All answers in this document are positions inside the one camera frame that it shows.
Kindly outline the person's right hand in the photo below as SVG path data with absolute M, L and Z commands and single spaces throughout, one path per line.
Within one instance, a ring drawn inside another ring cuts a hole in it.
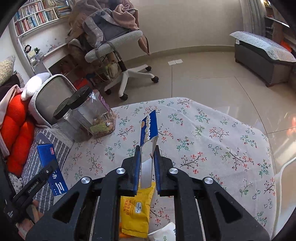
M 44 214 L 38 210 L 38 207 L 39 202 L 37 200 L 33 200 L 32 204 L 29 206 L 29 210 L 33 213 L 33 220 L 25 218 L 21 223 L 16 223 L 18 234 L 23 240 L 26 239 L 27 233 L 35 225 L 35 223 L 44 216 Z

